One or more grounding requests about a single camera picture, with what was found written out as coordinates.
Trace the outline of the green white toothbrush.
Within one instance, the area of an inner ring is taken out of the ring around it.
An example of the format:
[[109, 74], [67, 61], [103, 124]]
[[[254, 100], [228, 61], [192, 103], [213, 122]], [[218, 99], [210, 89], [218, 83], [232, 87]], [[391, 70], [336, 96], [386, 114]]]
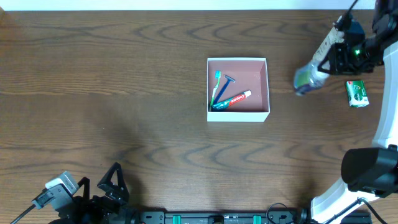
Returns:
[[212, 91], [210, 107], [213, 106], [213, 103], [214, 103], [214, 100], [215, 100], [215, 95], [216, 95], [217, 89], [218, 89], [218, 87], [220, 85], [220, 80], [221, 80], [221, 71], [220, 70], [217, 70], [215, 72], [215, 78], [216, 78], [216, 84], [215, 84], [215, 86], [213, 88], [213, 91]]

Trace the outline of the red Colgate toothpaste tube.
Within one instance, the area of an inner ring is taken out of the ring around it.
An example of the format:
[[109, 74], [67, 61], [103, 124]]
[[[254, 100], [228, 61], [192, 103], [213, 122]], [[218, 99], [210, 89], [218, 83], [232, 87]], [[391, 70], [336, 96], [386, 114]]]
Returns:
[[247, 97], [251, 96], [251, 90], [244, 91], [234, 97], [228, 98], [227, 100], [221, 101], [219, 103], [213, 104], [211, 106], [212, 111], [224, 111], [230, 106], [245, 100]]

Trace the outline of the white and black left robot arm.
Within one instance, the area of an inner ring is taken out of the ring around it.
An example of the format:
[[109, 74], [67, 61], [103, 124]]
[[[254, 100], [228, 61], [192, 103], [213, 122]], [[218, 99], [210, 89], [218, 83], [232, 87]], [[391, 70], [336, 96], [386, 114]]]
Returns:
[[140, 214], [128, 205], [129, 192], [121, 165], [115, 162], [98, 182], [103, 196], [90, 195], [90, 179], [78, 182], [69, 172], [49, 188], [48, 196], [59, 219], [55, 223], [139, 224]]

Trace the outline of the white lotion tube with leaves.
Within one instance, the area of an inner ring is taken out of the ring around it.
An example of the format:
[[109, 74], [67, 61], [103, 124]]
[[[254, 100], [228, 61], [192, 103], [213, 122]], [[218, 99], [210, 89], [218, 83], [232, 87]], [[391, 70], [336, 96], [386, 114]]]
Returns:
[[326, 57], [333, 44], [342, 42], [344, 42], [344, 32], [338, 31], [333, 27], [314, 53], [312, 60], [321, 62]]

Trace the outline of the clear foam pump bottle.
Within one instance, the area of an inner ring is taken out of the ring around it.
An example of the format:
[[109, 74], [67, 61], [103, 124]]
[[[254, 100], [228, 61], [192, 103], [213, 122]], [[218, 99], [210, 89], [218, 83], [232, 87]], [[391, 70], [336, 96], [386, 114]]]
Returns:
[[318, 71], [319, 61], [312, 60], [304, 67], [296, 70], [294, 76], [294, 90], [299, 96], [322, 88], [329, 78], [329, 74]]

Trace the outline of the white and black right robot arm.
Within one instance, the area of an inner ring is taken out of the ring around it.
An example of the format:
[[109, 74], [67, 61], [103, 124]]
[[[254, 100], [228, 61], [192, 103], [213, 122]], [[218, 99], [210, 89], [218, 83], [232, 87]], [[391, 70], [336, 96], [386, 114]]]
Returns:
[[362, 204], [397, 193], [397, 1], [375, 2], [370, 38], [349, 11], [334, 27], [343, 40], [318, 48], [318, 71], [359, 75], [384, 66], [381, 115], [371, 147], [346, 152], [340, 178], [312, 199], [305, 223], [340, 223]]

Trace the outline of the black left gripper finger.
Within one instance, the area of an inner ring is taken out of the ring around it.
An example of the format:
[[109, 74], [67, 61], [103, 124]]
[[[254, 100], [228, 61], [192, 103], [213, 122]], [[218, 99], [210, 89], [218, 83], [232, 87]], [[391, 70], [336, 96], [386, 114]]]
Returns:
[[78, 182], [79, 188], [83, 187], [83, 200], [84, 201], [89, 201], [90, 199], [90, 179], [87, 177], [83, 177], [79, 182]]
[[97, 187], [111, 199], [129, 199], [129, 192], [124, 181], [123, 170], [115, 162], [98, 182]]

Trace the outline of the blue disposable razor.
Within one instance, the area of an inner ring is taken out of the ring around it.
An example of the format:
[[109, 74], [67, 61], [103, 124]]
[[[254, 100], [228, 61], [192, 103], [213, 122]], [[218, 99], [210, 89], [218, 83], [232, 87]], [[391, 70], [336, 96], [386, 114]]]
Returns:
[[221, 96], [223, 95], [224, 91], [227, 89], [228, 85], [230, 82], [235, 83], [236, 80], [228, 75], [224, 75], [225, 79], [226, 79], [226, 83], [223, 85], [222, 89], [220, 90], [220, 92], [217, 94], [217, 96], [215, 97], [215, 99], [213, 100], [213, 104], [217, 103], [219, 101], [219, 99], [221, 98]]

